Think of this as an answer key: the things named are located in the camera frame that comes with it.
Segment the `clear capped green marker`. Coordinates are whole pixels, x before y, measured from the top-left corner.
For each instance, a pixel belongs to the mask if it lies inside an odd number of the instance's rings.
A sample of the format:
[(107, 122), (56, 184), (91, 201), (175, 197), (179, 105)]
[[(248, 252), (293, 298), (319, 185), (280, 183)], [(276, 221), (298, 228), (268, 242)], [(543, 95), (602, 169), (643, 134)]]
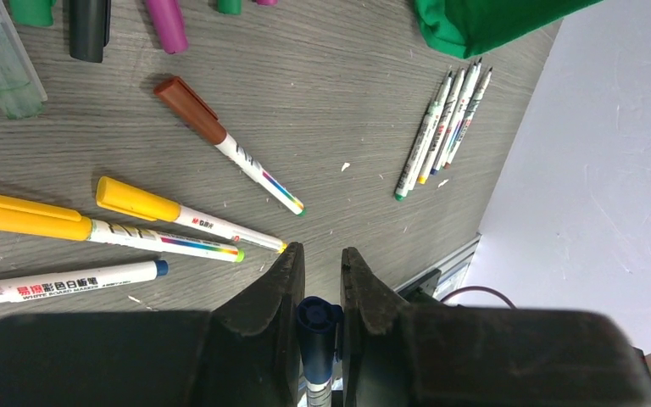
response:
[(415, 173), (415, 165), (418, 162), (418, 158), (420, 157), (420, 153), (423, 149), (423, 145), (425, 144), (426, 134), (428, 132), (429, 127), (432, 124), (436, 110), (443, 102), (443, 93), (446, 91), (446, 88), (450, 85), (451, 81), (452, 81), (452, 73), (448, 72), (444, 76), (433, 98), (429, 102), (429, 105), (426, 109), (426, 113), (423, 117), (423, 120), (420, 123), (420, 127), (416, 133), (413, 146), (411, 148), (411, 151), (406, 160), (401, 176), (398, 180), (398, 184), (394, 191), (394, 198), (399, 202), (403, 201), (409, 192), (410, 179), (413, 177)]

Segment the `green pen cap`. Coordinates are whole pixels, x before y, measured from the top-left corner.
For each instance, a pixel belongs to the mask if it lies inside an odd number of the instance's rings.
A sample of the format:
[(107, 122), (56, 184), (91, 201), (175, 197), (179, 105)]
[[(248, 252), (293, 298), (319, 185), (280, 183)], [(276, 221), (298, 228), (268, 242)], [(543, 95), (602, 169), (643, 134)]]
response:
[(21, 25), (49, 27), (53, 25), (56, 0), (9, 0), (14, 20)]
[(240, 15), (242, 12), (242, 0), (217, 0), (216, 8), (222, 14)]

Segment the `blue capped marker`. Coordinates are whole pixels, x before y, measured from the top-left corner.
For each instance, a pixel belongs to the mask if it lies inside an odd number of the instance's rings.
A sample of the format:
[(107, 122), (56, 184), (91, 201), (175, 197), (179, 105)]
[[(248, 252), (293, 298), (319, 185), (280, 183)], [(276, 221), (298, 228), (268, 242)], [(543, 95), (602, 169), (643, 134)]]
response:
[(343, 317), (340, 305), (323, 298), (304, 298), (296, 309), (296, 328), (307, 406), (332, 406), (332, 373)]

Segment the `dark green capped marker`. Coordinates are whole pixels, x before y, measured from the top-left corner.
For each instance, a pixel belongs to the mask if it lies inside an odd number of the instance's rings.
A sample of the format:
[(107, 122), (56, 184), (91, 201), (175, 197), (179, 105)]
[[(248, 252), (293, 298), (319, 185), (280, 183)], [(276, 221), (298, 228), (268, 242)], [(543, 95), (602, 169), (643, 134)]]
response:
[(465, 111), (464, 119), (462, 120), (460, 127), (455, 134), (455, 138), (453, 139), (453, 141), (450, 143), (448, 147), (448, 154), (446, 156), (446, 160), (443, 166), (444, 169), (448, 169), (451, 166), (454, 156), (457, 153), (463, 138), (465, 137), (465, 133), (467, 132), (470, 123), (475, 116), (475, 112), (477, 111), (477, 108), (484, 97), (484, 93), (491, 81), (491, 78), (492, 78), (492, 68), (489, 68), (487, 72), (482, 75), (482, 78), (477, 83), (476, 89), (474, 90), (474, 94), (470, 99), (470, 104)]

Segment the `black pen cap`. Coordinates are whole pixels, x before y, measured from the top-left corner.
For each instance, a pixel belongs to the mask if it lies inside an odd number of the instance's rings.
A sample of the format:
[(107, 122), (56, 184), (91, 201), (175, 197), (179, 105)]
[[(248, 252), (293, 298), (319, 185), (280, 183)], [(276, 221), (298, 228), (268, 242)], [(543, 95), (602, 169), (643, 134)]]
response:
[(101, 64), (109, 44), (111, 0), (69, 0), (69, 49), (73, 59)]

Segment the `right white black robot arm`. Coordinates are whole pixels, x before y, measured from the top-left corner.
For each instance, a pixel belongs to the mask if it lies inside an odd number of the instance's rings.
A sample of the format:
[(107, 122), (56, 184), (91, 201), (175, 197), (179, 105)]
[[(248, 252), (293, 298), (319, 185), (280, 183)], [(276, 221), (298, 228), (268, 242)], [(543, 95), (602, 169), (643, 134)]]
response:
[(408, 286), (400, 289), (398, 295), (411, 304), (439, 304), (434, 297), (442, 272), (436, 268), (427, 271)]

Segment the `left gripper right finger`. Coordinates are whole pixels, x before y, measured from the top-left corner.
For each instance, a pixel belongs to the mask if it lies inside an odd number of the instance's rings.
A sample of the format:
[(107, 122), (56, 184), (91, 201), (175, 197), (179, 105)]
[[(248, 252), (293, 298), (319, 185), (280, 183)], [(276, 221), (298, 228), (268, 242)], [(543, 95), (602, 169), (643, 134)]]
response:
[(347, 406), (651, 406), (651, 377), (608, 317), (410, 303), (342, 252)]

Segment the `clear pen cap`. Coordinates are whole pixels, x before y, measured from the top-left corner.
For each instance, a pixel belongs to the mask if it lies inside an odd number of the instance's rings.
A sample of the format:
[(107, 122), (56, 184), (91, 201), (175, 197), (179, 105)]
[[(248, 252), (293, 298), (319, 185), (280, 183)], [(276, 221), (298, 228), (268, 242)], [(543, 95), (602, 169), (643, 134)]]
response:
[(0, 1), (0, 108), (11, 120), (39, 115), (47, 94)]

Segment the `purple pen cap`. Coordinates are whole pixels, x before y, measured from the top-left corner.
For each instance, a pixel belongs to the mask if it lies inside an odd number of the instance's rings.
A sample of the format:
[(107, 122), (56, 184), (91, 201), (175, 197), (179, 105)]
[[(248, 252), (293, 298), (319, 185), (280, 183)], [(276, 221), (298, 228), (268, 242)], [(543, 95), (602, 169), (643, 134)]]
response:
[(167, 54), (184, 53), (188, 49), (189, 43), (179, 2), (177, 0), (146, 0), (145, 4), (161, 48)]

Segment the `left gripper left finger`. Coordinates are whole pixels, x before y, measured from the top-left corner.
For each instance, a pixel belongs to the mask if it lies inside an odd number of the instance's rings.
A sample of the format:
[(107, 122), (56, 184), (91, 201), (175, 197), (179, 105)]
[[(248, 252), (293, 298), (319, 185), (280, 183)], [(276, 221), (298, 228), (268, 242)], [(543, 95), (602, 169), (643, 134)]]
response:
[(304, 250), (213, 311), (0, 320), (0, 406), (294, 406)]

